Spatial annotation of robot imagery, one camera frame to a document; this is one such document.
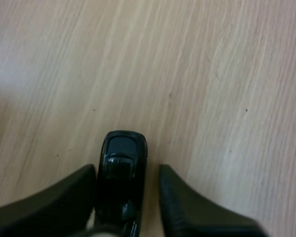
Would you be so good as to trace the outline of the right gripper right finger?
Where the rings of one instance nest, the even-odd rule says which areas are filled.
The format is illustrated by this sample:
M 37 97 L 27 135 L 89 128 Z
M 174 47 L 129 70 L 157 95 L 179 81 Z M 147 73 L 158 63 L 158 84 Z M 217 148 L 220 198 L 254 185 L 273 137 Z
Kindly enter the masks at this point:
M 167 237 L 265 237 L 253 219 L 193 190 L 169 165 L 159 166 L 159 206 Z

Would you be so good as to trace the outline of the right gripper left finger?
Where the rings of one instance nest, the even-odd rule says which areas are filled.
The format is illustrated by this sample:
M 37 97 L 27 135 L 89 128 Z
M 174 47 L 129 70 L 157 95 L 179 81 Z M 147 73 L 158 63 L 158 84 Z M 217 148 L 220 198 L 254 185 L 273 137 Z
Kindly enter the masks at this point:
M 67 237 L 86 228 L 96 171 L 85 165 L 35 195 L 0 207 L 0 237 Z

